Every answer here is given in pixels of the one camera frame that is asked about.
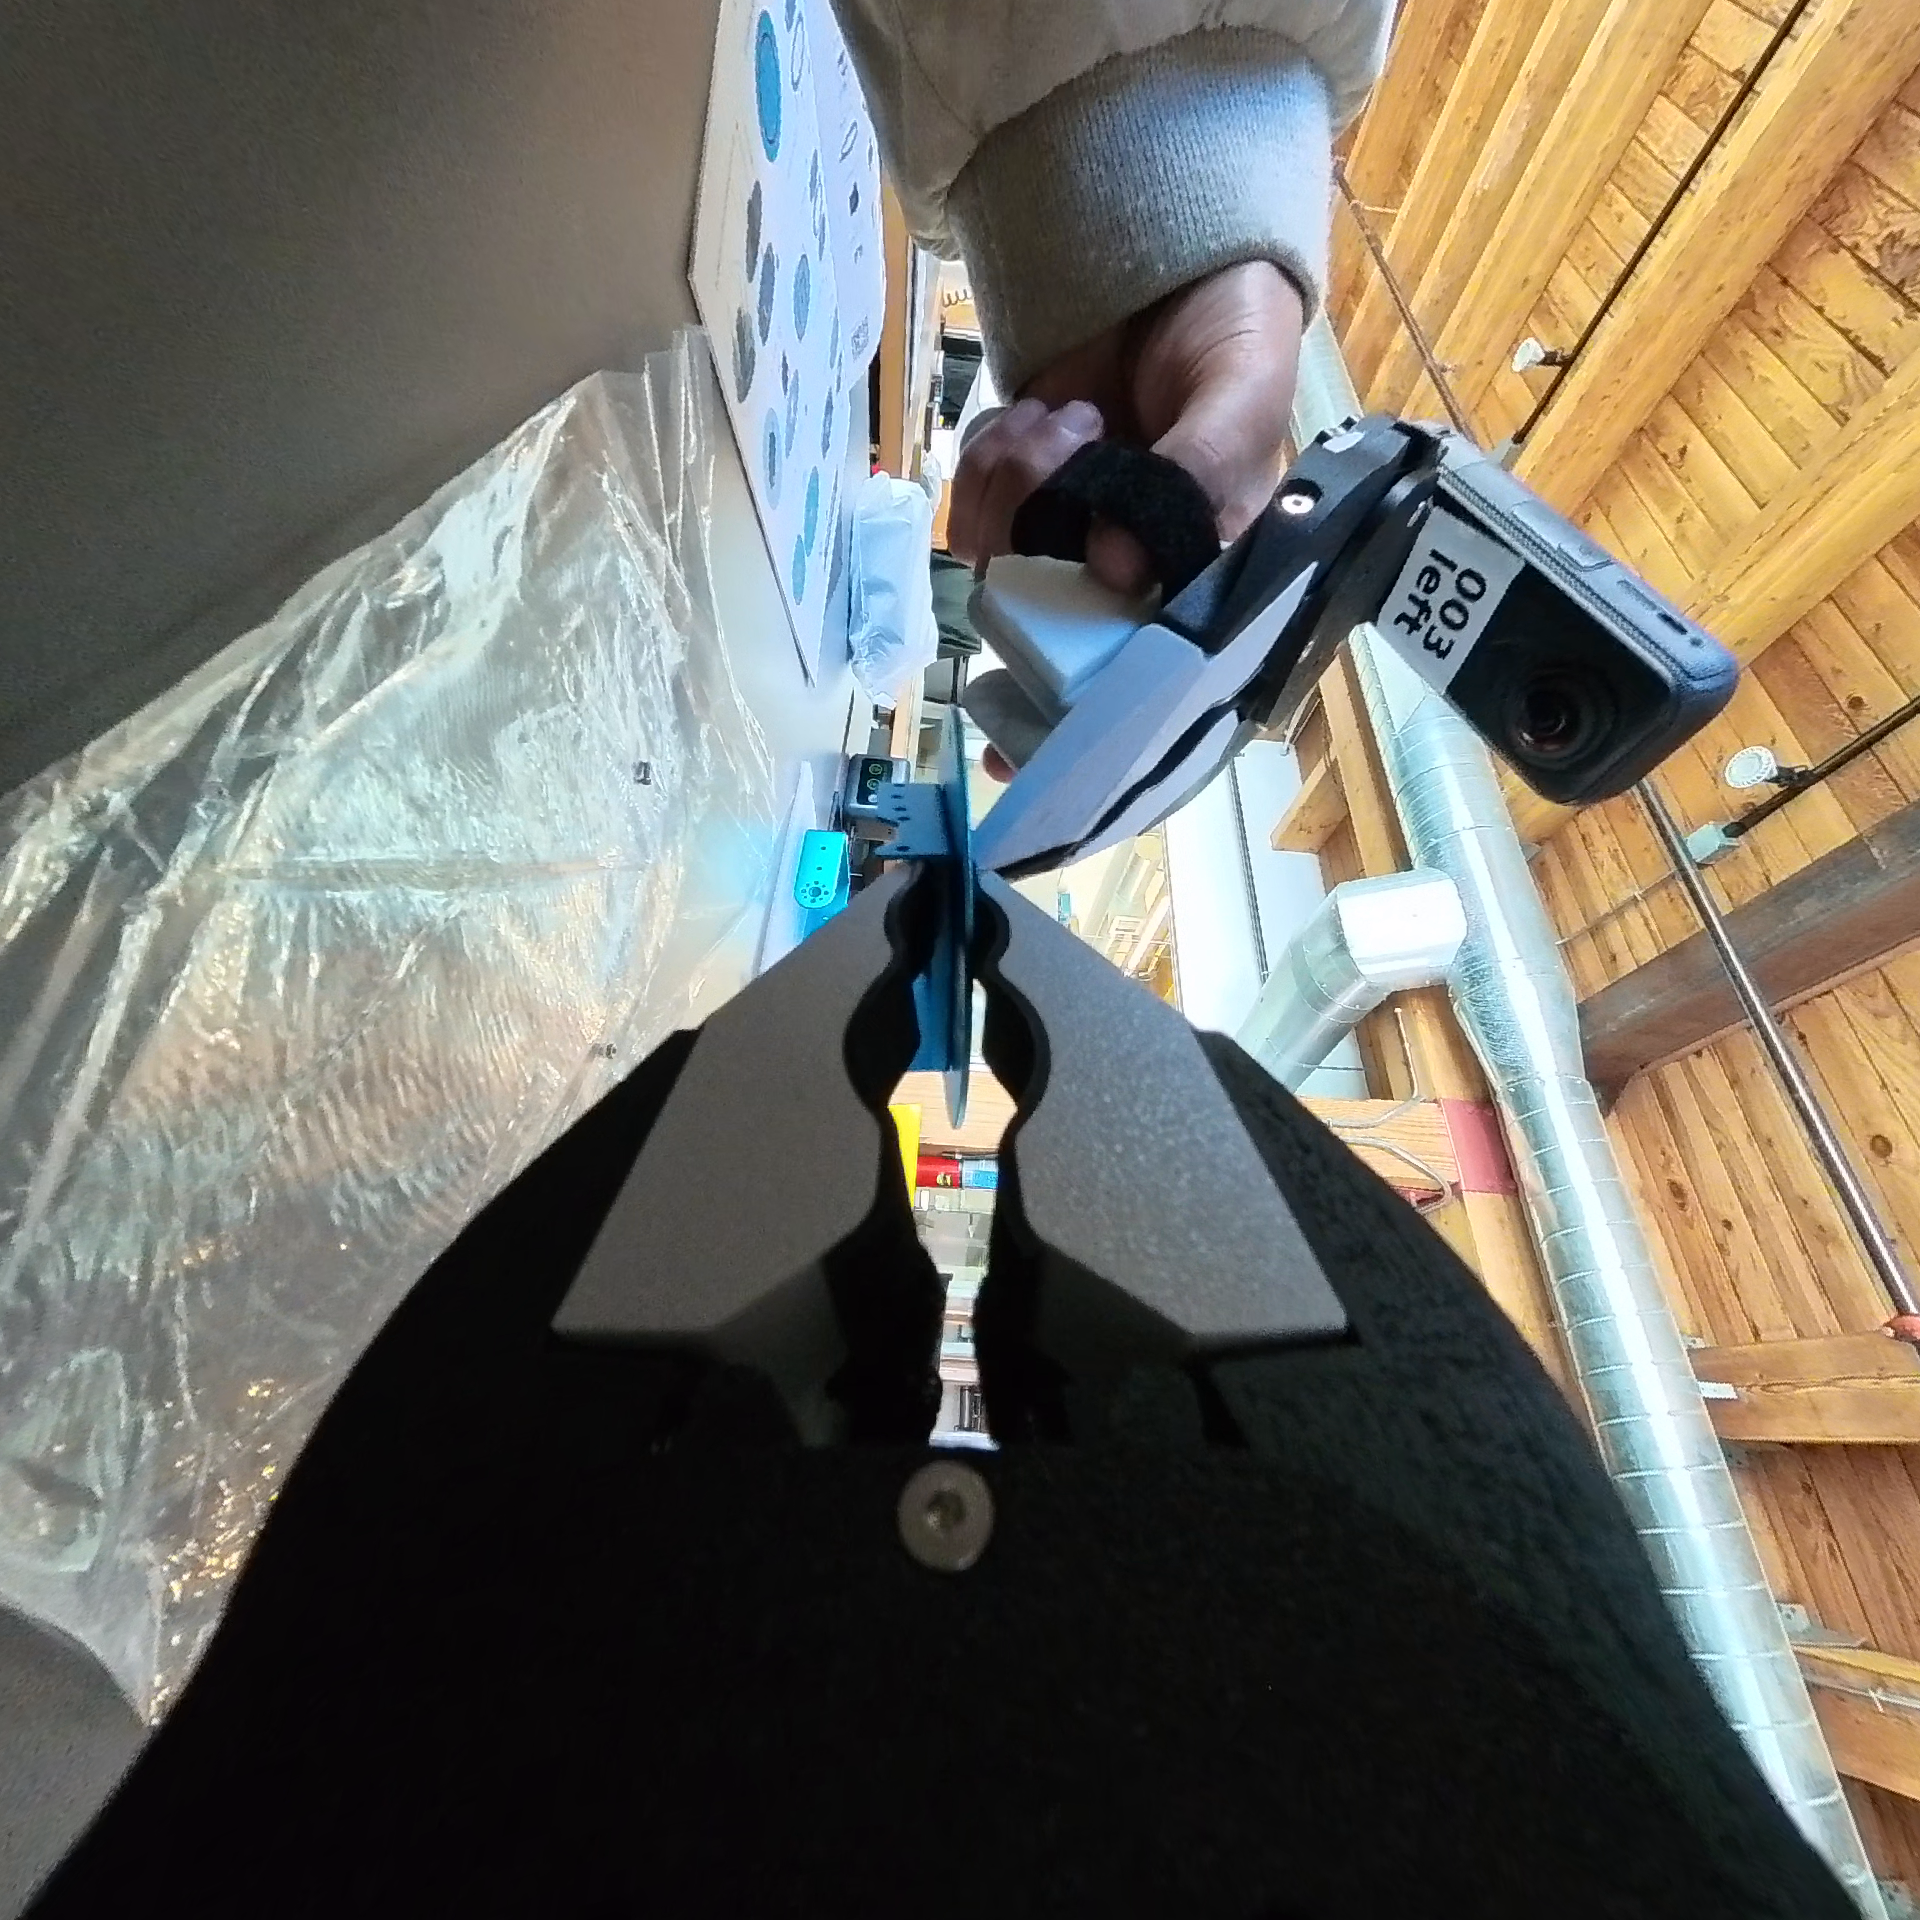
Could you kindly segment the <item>red metal bracket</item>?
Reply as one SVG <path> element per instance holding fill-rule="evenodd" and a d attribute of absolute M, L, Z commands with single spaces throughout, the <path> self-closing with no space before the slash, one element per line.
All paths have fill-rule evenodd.
<path fill-rule="evenodd" d="M 1497 1107 L 1484 1100 L 1441 1096 L 1437 1109 L 1456 1166 L 1453 1185 L 1460 1193 L 1518 1196 L 1520 1184 Z"/>

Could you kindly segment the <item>instruction booklet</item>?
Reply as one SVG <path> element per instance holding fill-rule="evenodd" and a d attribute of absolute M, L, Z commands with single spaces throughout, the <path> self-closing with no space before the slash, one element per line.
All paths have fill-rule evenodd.
<path fill-rule="evenodd" d="M 847 549 L 853 399 L 880 345 L 880 152 L 827 3 L 717 11 L 687 285 L 803 675 Z"/>

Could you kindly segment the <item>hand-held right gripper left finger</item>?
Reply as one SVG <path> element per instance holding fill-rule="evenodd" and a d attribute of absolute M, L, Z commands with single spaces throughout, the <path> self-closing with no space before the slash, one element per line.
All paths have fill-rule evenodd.
<path fill-rule="evenodd" d="M 761 1376 L 808 1445 L 923 1449 L 944 1292 L 888 1100 L 944 870 L 881 875 L 704 1021 L 551 1324 Z"/>

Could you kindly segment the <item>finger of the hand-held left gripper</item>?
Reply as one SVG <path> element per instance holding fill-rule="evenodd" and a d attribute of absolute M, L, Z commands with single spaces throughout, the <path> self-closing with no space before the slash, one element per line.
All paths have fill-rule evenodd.
<path fill-rule="evenodd" d="M 1008 879 L 1033 878 L 1040 872 L 1069 868 L 1071 863 L 1124 844 L 1141 831 L 1161 825 L 1171 812 L 1185 805 L 1203 791 L 1220 771 L 1220 765 L 1237 751 L 1245 737 L 1245 723 L 1239 709 L 1229 707 L 1198 725 L 1191 740 L 1173 749 L 1166 764 L 1141 780 L 1119 799 L 1109 805 L 1103 813 L 1085 831 L 1062 839 L 1060 844 L 1040 853 L 1013 856 L 995 854 L 991 870 Z"/>
<path fill-rule="evenodd" d="M 1296 574 L 1214 656 L 1161 624 L 1128 637 L 974 829 L 975 865 L 991 872 L 995 854 L 1021 856 L 1085 831 L 1229 707 L 1245 743 L 1273 704 L 1269 667 L 1284 677 L 1305 646 L 1315 585 L 1315 574 Z"/>

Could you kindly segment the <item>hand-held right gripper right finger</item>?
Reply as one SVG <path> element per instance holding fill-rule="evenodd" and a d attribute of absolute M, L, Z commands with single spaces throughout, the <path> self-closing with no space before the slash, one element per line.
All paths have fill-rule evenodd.
<path fill-rule="evenodd" d="M 1348 1311 L 1196 1029 L 999 878 L 982 1062 L 1013 1100 L 975 1295 L 1000 1449 L 1091 1431 L 1135 1374 L 1348 1342 Z"/>

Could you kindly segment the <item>wooden ceiling beam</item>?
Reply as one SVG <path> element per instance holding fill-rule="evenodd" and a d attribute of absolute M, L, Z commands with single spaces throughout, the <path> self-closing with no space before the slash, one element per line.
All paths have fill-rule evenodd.
<path fill-rule="evenodd" d="M 1457 1152 L 1440 1100 L 1305 1094 L 1302 1107 L 1416 1209 L 1457 1196 Z"/>

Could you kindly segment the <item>thick wooden post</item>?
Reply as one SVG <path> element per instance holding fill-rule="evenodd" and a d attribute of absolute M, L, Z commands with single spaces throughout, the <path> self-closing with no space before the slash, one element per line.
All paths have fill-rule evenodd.
<path fill-rule="evenodd" d="M 1328 780 L 1331 827 L 1316 851 L 1323 878 L 1335 883 L 1415 872 L 1375 727 L 1375 672 L 1359 640 L 1340 648 L 1316 685 L 1315 709 L 1316 723 L 1302 732 L 1302 744 L 1315 748 L 1308 772 Z M 1452 988 L 1449 972 L 1440 972 L 1429 982 L 1387 995 L 1381 1007 L 1359 1021 L 1359 1059 L 1368 1089 L 1424 1100 L 1467 1096 L 1497 1107 Z M 1507 1124 L 1504 1137 L 1520 1193 L 1457 1193 L 1430 1207 L 1425 1219 L 1465 1260 L 1581 1416 L 1576 1374 Z"/>

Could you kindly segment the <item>person's left hand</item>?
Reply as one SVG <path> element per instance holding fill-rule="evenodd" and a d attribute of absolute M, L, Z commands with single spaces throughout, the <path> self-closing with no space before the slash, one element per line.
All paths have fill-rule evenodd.
<path fill-rule="evenodd" d="M 982 574 L 1024 500 L 1087 443 L 1144 446 L 1204 491 L 1235 542 L 1284 469 L 1305 302 L 1269 261 L 1214 271 L 1080 343 L 1013 390 L 958 456 L 949 550 Z"/>

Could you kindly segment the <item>silver air duct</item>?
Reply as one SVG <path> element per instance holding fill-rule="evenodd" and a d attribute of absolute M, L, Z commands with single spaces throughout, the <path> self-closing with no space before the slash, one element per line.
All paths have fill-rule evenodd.
<path fill-rule="evenodd" d="M 1409 856 L 1456 884 L 1447 976 L 1479 1055 L 1598 1449 L 1668 1614 L 1795 1825 L 1885 1915 L 1854 1812 L 1649 1260 L 1576 1045 L 1568 972 L 1476 734 L 1379 632 L 1348 640 Z"/>

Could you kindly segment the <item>white foam sheet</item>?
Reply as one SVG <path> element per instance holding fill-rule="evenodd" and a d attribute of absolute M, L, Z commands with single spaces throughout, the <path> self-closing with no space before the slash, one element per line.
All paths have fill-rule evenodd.
<path fill-rule="evenodd" d="M 792 902 L 791 884 L 796 859 L 799 851 L 799 833 L 807 827 L 844 829 L 840 817 L 840 774 L 846 772 L 844 756 L 808 756 L 799 764 L 791 783 L 791 796 L 784 805 L 784 817 L 775 839 L 775 870 L 772 894 L 763 910 L 755 972 L 771 969 L 776 959 L 798 948 L 813 929 L 805 929 L 799 910 Z"/>

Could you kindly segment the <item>blue round plate with bracket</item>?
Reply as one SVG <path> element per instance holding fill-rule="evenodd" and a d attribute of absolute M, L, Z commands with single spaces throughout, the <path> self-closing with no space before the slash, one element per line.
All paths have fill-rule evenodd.
<path fill-rule="evenodd" d="M 919 1021 L 911 1071 L 936 1071 L 949 1120 L 969 1116 L 974 1062 L 975 862 L 967 716 L 949 707 L 926 780 L 880 788 L 880 856 L 919 868 L 909 979 Z"/>

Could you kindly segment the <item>clear plastic bag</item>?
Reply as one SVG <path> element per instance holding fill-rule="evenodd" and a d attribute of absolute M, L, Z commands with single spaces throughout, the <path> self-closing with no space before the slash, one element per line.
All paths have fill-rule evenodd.
<path fill-rule="evenodd" d="M 744 973 L 729 447 L 687 327 L 4 798 L 4 1605 L 140 1724 L 401 1294 Z"/>

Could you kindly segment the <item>crumpled white plastic bag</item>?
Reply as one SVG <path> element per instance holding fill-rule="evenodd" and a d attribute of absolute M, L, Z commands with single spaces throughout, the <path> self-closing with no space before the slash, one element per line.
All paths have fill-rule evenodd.
<path fill-rule="evenodd" d="M 932 496 L 876 470 L 855 493 L 847 657 L 876 707 L 895 707 L 939 653 L 932 605 Z"/>

